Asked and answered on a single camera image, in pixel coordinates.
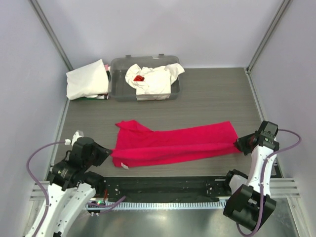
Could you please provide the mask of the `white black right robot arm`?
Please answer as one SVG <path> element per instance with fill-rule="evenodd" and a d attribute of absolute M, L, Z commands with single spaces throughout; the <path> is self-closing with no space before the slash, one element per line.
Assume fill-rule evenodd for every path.
<path fill-rule="evenodd" d="M 223 182 L 223 191 L 231 195 L 223 214 L 237 227 L 257 232 L 274 212 L 277 202 L 271 198 L 270 178 L 279 150 L 276 141 L 278 125 L 263 121 L 254 133 L 238 138 L 234 146 L 244 155 L 251 155 L 248 175 L 234 169 Z"/>

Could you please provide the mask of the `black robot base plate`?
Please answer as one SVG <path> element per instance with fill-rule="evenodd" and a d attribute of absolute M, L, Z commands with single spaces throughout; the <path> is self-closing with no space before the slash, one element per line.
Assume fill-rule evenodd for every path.
<path fill-rule="evenodd" d="M 95 197 L 111 202 L 125 197 L 124 202 L 131 203 L 202 203 L 230 195 L 223 176 L 108 177 Z"/>

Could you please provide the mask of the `pink t shirt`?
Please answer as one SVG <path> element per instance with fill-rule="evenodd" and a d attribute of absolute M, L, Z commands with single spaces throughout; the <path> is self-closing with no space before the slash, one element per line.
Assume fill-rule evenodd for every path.
<path fill-rule="evenodd" d="M 229 121 L 170 131 L 153 131 L 136 120 L 122 121 L 114 166 L 129 169 L 164 165 L 239 153 L 237 133 Z"/>

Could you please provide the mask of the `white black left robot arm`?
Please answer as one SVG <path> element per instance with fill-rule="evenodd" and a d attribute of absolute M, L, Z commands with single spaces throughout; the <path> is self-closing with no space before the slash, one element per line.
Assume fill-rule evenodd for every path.
<path fill-rule="evenodd" d="M 72 149 L 52 166 L 47 176 L 47 188 L 27 169 L 45 199 L 26 234 L 28 237 L 64 237 L 88 201 L 100 197 L 106 190 L 104 176 L 89 171 L 89 168 L 100 166 L 112 154 L 112 150 L 102 147 L 92 138 L 82 136 L 54 142 L 56 144 L 72 146 Z"/>

